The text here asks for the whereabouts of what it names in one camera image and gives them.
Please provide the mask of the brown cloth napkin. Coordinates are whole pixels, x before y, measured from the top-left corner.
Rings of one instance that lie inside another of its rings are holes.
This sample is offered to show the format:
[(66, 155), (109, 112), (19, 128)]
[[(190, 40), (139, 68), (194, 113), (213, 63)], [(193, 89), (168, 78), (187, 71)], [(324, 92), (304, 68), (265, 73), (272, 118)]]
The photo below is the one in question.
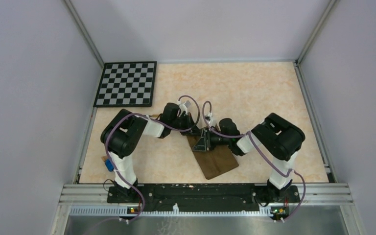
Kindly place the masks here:
[[(199, 138), (200, 136), (187, 136), (191, 150)], [(239, 167), (237, 159), (225, 145), (217, 146), (214, 150), (207, 152), (196, 152), (192, 150), (192, 153), (207, 180), (216, 178)]]

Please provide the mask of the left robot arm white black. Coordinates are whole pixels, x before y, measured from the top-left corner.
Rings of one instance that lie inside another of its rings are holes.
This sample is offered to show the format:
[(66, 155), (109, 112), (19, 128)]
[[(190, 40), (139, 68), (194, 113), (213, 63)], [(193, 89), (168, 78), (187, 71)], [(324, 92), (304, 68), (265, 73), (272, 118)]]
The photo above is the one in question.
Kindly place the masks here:
[(157, 118), (143, 116), (122, 109), (103, 130), (100, 141), (115, 174), (112, 193), (118, 193), (125, 202), (137, 197), (138, 179), (134, 173), (132, 154), (142, 136), (164, 139), (171, 131), (182, 135), (197, 132), (196, 121), (188, 111), (189, 101), (167, 103)]

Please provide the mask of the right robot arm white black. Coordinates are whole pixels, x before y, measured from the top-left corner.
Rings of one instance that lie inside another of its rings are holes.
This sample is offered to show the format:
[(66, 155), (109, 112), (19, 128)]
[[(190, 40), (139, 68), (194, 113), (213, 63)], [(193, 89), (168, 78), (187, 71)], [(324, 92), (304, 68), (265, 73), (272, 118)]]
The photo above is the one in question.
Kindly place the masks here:
[(243, 156), (256, 150), (272, 167), (264, 189), (266, 201), (280, 202), (287, 196), (294, 161), (306, 139), (300, 128), (275, 113), (269, 114), (245, 134), (240, 133), (231, 118), (221, 119), (218, 125), (215, 125), (212, 114), (204, 119), (207, 126), (201, 129), (193, 151), (209, 152), (225, 145), (234, 155)]

